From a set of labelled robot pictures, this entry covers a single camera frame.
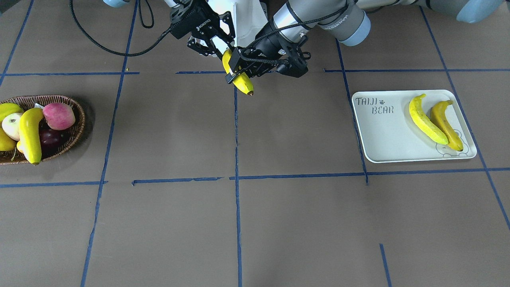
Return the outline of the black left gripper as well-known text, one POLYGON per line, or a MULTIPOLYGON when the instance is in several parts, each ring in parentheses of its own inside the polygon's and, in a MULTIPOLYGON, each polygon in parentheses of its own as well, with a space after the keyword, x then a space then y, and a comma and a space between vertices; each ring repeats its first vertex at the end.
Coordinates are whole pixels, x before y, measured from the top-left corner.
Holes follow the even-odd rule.
POLYGON ((297 24, 284 27, 268 22, 249 45, 249 61, 241 58, 240 48, 225 49, 226 82, 233 83, 241 73, 249 78, 261 77, 262 68, 275 68, 281 75, 295 78, 307 73, 311 53, 301 47, 308 41, 308 30, 297 24))

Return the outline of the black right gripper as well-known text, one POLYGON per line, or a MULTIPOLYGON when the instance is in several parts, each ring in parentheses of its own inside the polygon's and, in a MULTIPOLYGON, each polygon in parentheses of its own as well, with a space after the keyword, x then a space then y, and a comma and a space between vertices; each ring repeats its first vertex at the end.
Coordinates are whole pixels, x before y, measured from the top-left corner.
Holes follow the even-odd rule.
POLYGON ((205 57, 222 59, 220 50, 239 49, 233 13, 218 14, 206 0, 177 2, 171 10, 170 33, 177 39, 194 35, 188 38, 187 47, 205 57))

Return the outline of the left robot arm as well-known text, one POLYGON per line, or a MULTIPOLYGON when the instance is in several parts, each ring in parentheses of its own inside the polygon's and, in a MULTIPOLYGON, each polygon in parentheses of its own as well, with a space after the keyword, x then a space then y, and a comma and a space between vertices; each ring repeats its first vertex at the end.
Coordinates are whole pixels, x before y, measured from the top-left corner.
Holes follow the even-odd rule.
POLYGON ((369 12, 395 5, 414 5, 450 15, 459 22, 487 18, 501 0, 288 0, 261 27, 253 39, 241 44, 224 62, 226 80, 259 77, 276 69, 284 76, 307 73, 309 55, 301 51, 307 33, 317 27, 348 47, 360 44, 371 29, 369 12))

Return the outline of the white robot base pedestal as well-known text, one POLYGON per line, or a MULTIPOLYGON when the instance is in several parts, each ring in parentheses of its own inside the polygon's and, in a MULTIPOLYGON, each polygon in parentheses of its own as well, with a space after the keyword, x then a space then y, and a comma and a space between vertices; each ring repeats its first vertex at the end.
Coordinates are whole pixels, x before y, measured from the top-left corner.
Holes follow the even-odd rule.
POLYGON ((268 22, 258 0, 208 0, 217 14, 231 13, 235 47, 246 47, 268 22))

